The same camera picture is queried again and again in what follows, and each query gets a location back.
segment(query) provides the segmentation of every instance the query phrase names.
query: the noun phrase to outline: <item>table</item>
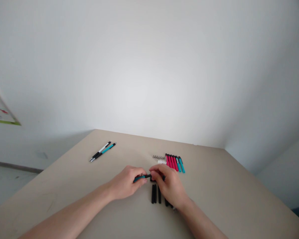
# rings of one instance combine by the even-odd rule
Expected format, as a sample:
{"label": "table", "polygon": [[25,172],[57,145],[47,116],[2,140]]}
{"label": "table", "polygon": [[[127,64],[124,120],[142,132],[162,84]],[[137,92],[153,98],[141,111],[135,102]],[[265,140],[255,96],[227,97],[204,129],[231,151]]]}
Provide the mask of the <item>table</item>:
{"label": "table", "polygon": [[[109,140],[117,145],[89,163]],[[182,157],[188,195],[229,238],[299,238],[299,218],[225,150],[96,129],[0,206],[0,239],[18,238],[126,165],[148,171],[165,153]],[[151,204],[151,185],[107,205],[79,238],[192,238],[179,213]]]}

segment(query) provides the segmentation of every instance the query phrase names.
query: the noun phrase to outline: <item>hand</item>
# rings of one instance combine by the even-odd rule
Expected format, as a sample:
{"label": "hand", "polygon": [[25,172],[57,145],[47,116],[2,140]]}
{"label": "hand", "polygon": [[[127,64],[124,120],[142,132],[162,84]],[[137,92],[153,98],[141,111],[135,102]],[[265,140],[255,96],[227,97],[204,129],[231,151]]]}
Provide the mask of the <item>hand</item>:
{"label": "hand", "polygon": [[147,179],[145,178],[141,178],[133,183],[134,178],[141,174],[147,175],[143,168],[136,168],[128,165],[122,172],[108,182],[112,200],[127,198],[133,195],[143,184],[147,183]]}
{"label": "hand", "polygon": [[156,180],[163,196],[174,207],[180,209],[189,199],[175,169],[165,164],[154,165],[150,169],[152,180]]}

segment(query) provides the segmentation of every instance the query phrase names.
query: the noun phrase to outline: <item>teal pen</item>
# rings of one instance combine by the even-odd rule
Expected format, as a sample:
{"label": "teal pen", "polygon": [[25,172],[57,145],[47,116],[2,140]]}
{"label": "teal pen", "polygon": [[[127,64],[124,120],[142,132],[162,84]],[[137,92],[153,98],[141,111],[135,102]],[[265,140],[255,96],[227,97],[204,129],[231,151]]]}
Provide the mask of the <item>teal pen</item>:
{"label": "teal pen", "polygon": [[141,178],[149,178],[149,177],[152,177],[152,175],[151,175],[151,174],[147,174],[147,175],[143,175],[143,176],[135,177],[133,182],[135,183],[138,179],[141,179]]}
{"label": "teal pen", "polygon": [[107,149],[104,149],[101,153],[99,153],[95,158],[97,159],[98,157],[100,157],[102,154],[104,154],[106,151],[110,150],[111,148],[113,148],[114,146],[116,145],[116,142],[114,144],[112,144],[110,147],[108,147]]}
{"label": "teal pen", "polygon": [[183,173],[185,173],[185,169],[184,169],[184,166],[183,166],[183,161],[180,157],[178,157],[178,159],[179,159],[179,164],[182,167],[182,171],[183,171]]}
{"label": "teal pen", "polygon": [[179,165],[178,157],[177,156],[175,156],[175,157],[176,157],[176,163],[177,163],[178,171],[181,172],[182,170],[181,170],[180,165]]}

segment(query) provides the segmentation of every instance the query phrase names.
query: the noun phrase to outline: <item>left hand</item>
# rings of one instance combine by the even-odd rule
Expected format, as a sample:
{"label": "left hand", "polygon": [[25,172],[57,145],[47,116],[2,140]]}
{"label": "left hand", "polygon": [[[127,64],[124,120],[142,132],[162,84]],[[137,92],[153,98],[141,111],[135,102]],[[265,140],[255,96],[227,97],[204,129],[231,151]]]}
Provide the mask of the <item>left hand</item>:
{"label": "left hand", "polygon": [[143,168],[136,168],[133,166],[126,166],[122,172],[116,175],[108,186],[112,195],[112,199],[124,199],[133,195],[137,189],[147,183],[147,179],[142,178],[133,183],[134,178],[139,175],[147,175]]}

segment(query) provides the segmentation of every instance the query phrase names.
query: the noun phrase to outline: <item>white wall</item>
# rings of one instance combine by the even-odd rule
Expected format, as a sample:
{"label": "white wall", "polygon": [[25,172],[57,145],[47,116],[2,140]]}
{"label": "white wall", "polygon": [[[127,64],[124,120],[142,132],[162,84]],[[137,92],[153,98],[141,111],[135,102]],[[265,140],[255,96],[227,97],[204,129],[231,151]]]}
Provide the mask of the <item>white wall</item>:
{"label": "white wall", "polygon": [[299,140],[264,168],[257,178],[288,207],[299,207]]}
{"label": "white wall", "polygon": [[298,33],[299,1],[0,1],[0,161],[94,128],[223,148]]}
{"label": "white wall", "polygon": [[299,35],[240,115],[225,149],[254,174],[299,139]]}

